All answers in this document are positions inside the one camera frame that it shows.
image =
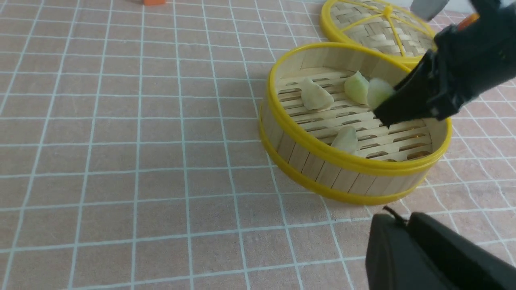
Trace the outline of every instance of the woven bamboo lid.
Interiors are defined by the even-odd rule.
[[[435,33],[409,11],[383,0],[329,0],[321,28],[331,41],[355,43],[415,66]]]

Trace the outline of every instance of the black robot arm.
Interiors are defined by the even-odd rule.
[[[479,19],[434,37],[396,93],[373,113],[387,127],[419,118],[444,120],[481,93],[516,77],[516,3],[470,0]]]

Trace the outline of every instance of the vegetable piece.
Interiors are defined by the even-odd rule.
[[[353,126],[343,127],[337,133],[331,146],[346,153],[354,154],[358,150],[357,130]]]
[[[330,93],[311,79],[305,78],[299,85],[301,87],[301,100],[308,110],[322,111],[329,109],[333,104],[334,99]]]
[[[394,93],[395,91],[389,83],[380,78],[373,78],[369,82],[367,103],[374,110],[390,96],[394,95]]]
[[[344,82],[344,93],[354,102],[367,105],[369,82],[357,71]]]

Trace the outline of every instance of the white grid line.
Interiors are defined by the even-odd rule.
[[[233,18],[233,23],[235,23],[234,15],[233,15],[233,9],[231,9],[231,1],[229,2],[229,5],[230,5],[230,10],[231,10],[231,16]],[[202,12],[203,12],[204,15],[206,15],[206,11],[204,9],[204,6],[202,6]],[[209,31],[207,29],[208,24],[207,24],[206,18],[204,19],[204,25],[206,26],[206,37],[208,39],[209,58],[212,61],[212,73],[215,76],[216,75],[215,74],[215,65],[213,64],[213,53],[212,53],[212,48],[210,46],[211,39],[209,38]],[[237,34],[237,39],[238,39],[238,44],[240,44],[240,38],[239,38],[238,34]],[[219,113],[220,113],[220,116],[222,116],[222,106],[220,104],[217,80],[215,80],[215,95],[217,96],[217,106],[218,106],[218,109],[219,109]],[[226,141],[227,138],[226,138],[226,135],[225,135],[226,132],[225,132],[224,119],[223,118],[220,118],[220,126],[222,128],[222,139],[224,141]],[[236,220],[236,227],[237,227],[237,231],[238,231],[238,245],[240,246],[240,255],[241,255],[241,258],[242,258],[242,265],[243,265],[243,270],[244,270],[244,279],[246,281],[246,288],[247,288],[247,290],[250,290],[251,286],[250,286],[250,283],[249,283],[249,274],[247,273],[247,259],[246,259],[246,252],[245,252],[245,249],[244,249],[244,238],[242,237],[242,230],[241,230],[241,225],[240,225],[240,213],[238,211],[238,200],[237,200],[237,197],[236,197],[235,183],[233,181],[233,172],[231,171],[231,168],[230,168],[231,167],[231,162],[230,162],[230,158],[229,158],[230,155],[229,155],[228,143],[227,142],[224,142],[224,152],[225,152],[225,156],[226,156],[226,162],[227,162],[228,168],[229,168],[228,173],[229,173],[229,180],[230,180],[230,184],[231,184],[231,192],[232,192],[232,195],[233,195],[233,203],[234,203],[234,209],[235,209],[235,220]]]
[[[277,192],[263,192],[263,193],[255,193],[255,192],[246,192],[242,194],[236,194],[238,197],[240,196],[267,196],[267,195],[277,195]],[[303,194],[311,194],[309,191],[305,192],[285,192],[281,193],[281,195],[303,195]],[[146,202],[158,202],[158,201],[178,201],[178,200],[185,200],[185,199],[205,199],[205,198],[217,198],[217,197],[228,197],[232,194],[223,194],[223,195],[208,195],[208,196],[190,196],[188,198],[159,198],[159,199],[140,199],[137,200],[137,203],[146,203]],[[134,200],[120,200],[120,201],[100,201],[100,202],[85,202],[83,203],[83,206],[96,206],[96,205],[123,205],[123,204],[130,204],[134,203]],[[58,208],[72,208],[72,207],[79,207],[79,203],[67,203],[67,204],[54,204],[54,205],[31,205],[26,206],[26,210],[54,210]],[[20,211],[21,207],[0,207],[0,212],[16,212]],[[454,214],[454,213],[469,213],[469,212],[480,212],[480,211],[486,211],[486,212],[504,212],[504,211],[514,211],[516,210],[516,206],[511,207],[502,207],[502,208],[474,208],[471,210],[445,210],[440,212],[426,212],[426,214],[429,215],[440,215],[440,214]],[[356,219],[338,219],[338,220],[332,220],[335,222],[345,222],[345,221],[354,221]]]
[[[31,3],[7,3],[5,2],[4,4],[8,5],[8,6],[38,6],[36,4],[31,4]],[[195,4],[195,3],[178,3],[179,5],[184,5],[184,6],[204,6],[204,7],[223,7],[223,8],[227,8],[228,6],[223,6],[223,5],[214,5],[214,4]],[[73,9],[71,7],[67,7],[67,6],[55,6],[55,5],[43,5],[43,7],[45,8],[60,8],[60,9]],[[243,10],[255,10],[255,8],[249,8],[249,7],[235,7],[235,8],[238,8],[238,9],[243,9]],[[99,8],[81,8],[81,10],[90,10],[90,11],[105,11],[105,12],[108,12],[109,10],[106,10],[106,9],[99,9]],[[273,11],[273,12],[281,12],[279,10],[273,10],[273,9],[263,9],[263,8],[260,8],[261,11]],[[113,10],[113,12],[123,12],[123,13],[127,13],[127,14],[141,14],[142,11],[127,11],[127,10]],[[167,14],[167,13],[156,13],[156,12],[145,12],[146,14],[150,14],[150,15],[164,15],[164,16],[172,16],[171,14]],[[294,14],[300,14],[300,15],[304,15],[303,12],[296,12],[296,11],[289,11],[288,13],[294,13]],[[181,17],[192,17],[192,18],[202,18],[202,16],[194,16],[194,15],[180,15]],[[209,18],[207,17],[207,19],[223,19],[225,20],[224,18]]]
[[[176,7],[176,2],[173,2],[174,12]],[[174,27],[177,27],[177,17],[174,13],[173,16],[174,21]],[[177,40],[178,39],[178,31],[177,29],[174,31],[174,37]],[[175,46],[175,55],[176,57],[179,57],[179,48],[176,45]],[[176,69],[178,71],[178,77],[181,77],[181,61],[176,61]],[[190,290],[194,290],[194,263],[193,263],[193,252],[192,252],[192,234],[191,234],[191,227],[190,227],[190,192],[188,191],[188,170],[186,169],[186,144],[185,144],[185,125],[184,125],[184,116],[183,116],[183,95],[181,90],[181,82],[178,82],[178,91],[179,91],[179,107],[180,107],[180,116],[181,116],[181,141],[182,141],[182,151],[183,151],[183,177],[184,177],[184,183],[185,183],[185,211],[186,211],[186,233],[187,233],[187,247],[188,247],[188,273],[189,273],[189,280],[190,280]]]
[[[141,26],[145,22],[145,5],[142,7],[141,13]],[[134,290],[134,282],[136,280],[136,238],[137,238],[137,229],[138,229],[138,194],[140,191],[140,141],[141,141],[141,91],[142,91],[142,75],[143,75],[143,38],[144,38],[145,29],[141,30],[140,36],[140,78],[138,80],[138,124],[137,124],[137,132],[136,132],[136,165],[135,165],[135,184],[134,184],[134,201],[133,201],[133,245],[131,249],[131,290]]]
[[[113,8],[113,0],[110,0],[110,9]],[[88,154],[87,154],[87,157],[86,157],[86,168],[85,168],[85,173],[84,174],[84,180],[83,180],[83,188],[82,188],[82,192],[80,194],[80,202],[79,202],[79,213],[78,213],[78,218],[77,218],[77,227],[76,227],[76,232],[75,232],[75,243],[78,244],[79,243],[79,237],[80,237],[80,225],[82,223],[82,217],[83,217],[83,205],[84,205],[84,198],[86,196],[86,186],[87,186],[87,183],[88,183],[88,172],[89,172],[89,169],[90,169],[90,160],[91,160],[91,149],[93,147],[93,138],[94,138],[94,132],[95,132],[95,117],[96,117],[96,114],[97,114],[97,111],[98,111],[98,108],[99,108],[99,96],[98,94],[100,93],[100,90],[101,90],[101,85],[102,85],[102,73],[104,71],[104,55],[106,53],[106,49],[107,49],[107,36],[109,34],[109,23],[110,23],[110,20],[111,20],[111,11],[109,12],[109,21],[107,23],[107,28],[106,28],[106,39],[104,40],[104,50],[103,50],[103,56],[102,56],[102,60],[101,60],[101,68],[100,68],[100,73],[99,73],[99,79],[98,79],[98,84],[97,84],[97,96],[95,98],[95,107],[93,109],[93,119],[91,121],[91,132],[90,132],[90,144],[88,145]],[[72,256],[72,267],[71,267],[71,271],[70,271],[70,278],[68,280],[68,288],[72,288],[73,287],[73,280],[74,280],[74,275],[75,275],[75,267],[76,267],[76,262],[77,262],[77,252],[78,252],[78,248],[77,247],[74,247],[73,248],[73,256]]]
[[[280,6],[280,7],[281,7],[281,9],[282,9],[282,11],[281,11],[281,12],[282,12],[282,14],[283,14],[283,18],[285,19],[285,22],[286,22],[286,16],[285,16],[285,13],[283,12],[283,7],[282,7],[282,6]],[[256,98],[255,98],[254,94],[253,94],[252,96],[253,96],[254,105],[255,105],[255,109],[256,109],[256,116],[257,116],[258,118],[260,118],[259,111],[258,111],[258,106],[257,106],[257,103],[256,103]],[[268,163],[269,163],[270,165],[272,165],[272,161],[271,161],[270,156],[269,156],[268,154],[267,154],[267,161],[268,161]],[[274,184],[275,191],[276,191],[276,193],[278,194],[278,199],[279,199],[280,210],[281,210],[281,217],[282,217],[282,219],[283,219],[283,224],[284,224],[284,225],[287,225],[288,223],[287,223],[286,214],[285,214],[285,205],[284,205],[284,202],[283,202],[283,197],[282,197],[282,195],[280,194],[280,190],[279,190],[279,188],[278,188],[278,184],[277,184],[277,181],[276,181],[276,175],[275,175],[274,170],[273,170],[273,168],[272,168],[272,167],[270,168],[270,174],[271,174],[272,182],[273,182],[273,184]],[[289,248],[290,248],[291,255],[292,255],[292,259],[293,259],[293,262],[294,262],[294,265],[295,265],[296,276],[297,276],[297,280],[298,280],[298,283],[299,283],[299,287],[300,287],[300,289],[301,289],[301,290],[303,290],[303,289],[304,289],[303,279],[302,279],[302,277],[301,277],[301,271],[300,271],[300,269],[299,269],[299,264],[298,264],[298,262],[297,262],[296,253],[295,253],[295,251],[294,251],[294,245],[293,245],[293,243],[292,243],[292,237],[291,237],[291,235],[290,235],[290,231],[288,230],[288,228],[287,228],[287,227],[285,227],[285,231],[286,231],[286,236],[287,236],[287,240],[288,240],[288,246],[289,246]]]
[[[42,8],[43,8],[43,1],[41,2],[41,5],[38,8],[38,12],[36,14],[36,17],[39,15],[39,13],[41,12]],[[29,43],[29,39],[30,39],[30,35],[34,31],[34,27],[35,26],[36,26],[36,20],[34,20],[32,28],[30,29],[29,36],[25,40],[25,46],[23,47],[23,50],[25,50],[27,48],[28,43]],[[19,68],[21,62],[22,62],[22,58],[20,57],[20,59],[18,60],[17,68]],[[12,83],[14,82],[14,77],[15,77],[15,75],[13,75],[12,78],[11,78],[11,82],[9,84],[9,87],[7,88],[7,92],[9,92],[11,90],[11,88],[12,88]],[[4,100],[2,101],[2,104],[0,106],[0,115],[2,114],[2,110],[4,109],[6,101],[7,101],[7,94],[4,97]],[[40,138],[40,144],[41,143],[43,143],[43,136],[41,136],[41,138]],[[36,160],[34,161],[33,168],[31,170],[31,176],[30,176],[29,184],[27,186],[27,192],[25,193],[25,198],[23,200],[22,209],[20,210],[20,217],[18,219],[18,225],[17,225],[17,228],[16,228],[16,233],[14,235],[14,239],[13,239],[13,242],[12,242],[12,248],[16,247],[16,243],[18,242],[18,238],[20,237],[20,232],[21,232],[22,223],[23,223],[23,214],[25,213],[24,207],[27,205],[27,202],[28,202],[28,199],[29,199],[30,191],[31,191],[31,188],[32,188],[32,181],[34,180],[33,174],[36,173],[36,168],[38,166],[38,158],[37,157],[39,156],[40,153],[41,153],[41,147],[38,147],[38,151],[36,153]],[[14,260],[14,251],[11,251],[9,253],[9,259],[7,261],[7,266],[6,266],[5,275],[4,275],[4,282],[2,284],[2,290],[6,290],[7,286],[9,285],[8,281],[9,281],[9,276],[10,276],[10,273],[11,273],[12,261],[13,260]]]

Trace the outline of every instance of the pink grid mat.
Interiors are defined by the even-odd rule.
[[[309,194],[256,132],[272,64],[325,40],[320,9],[0,0],[1,289],[367,289],[380,207]],[[514,264],[515,108],[514,81],[467,105],[391,206]]]

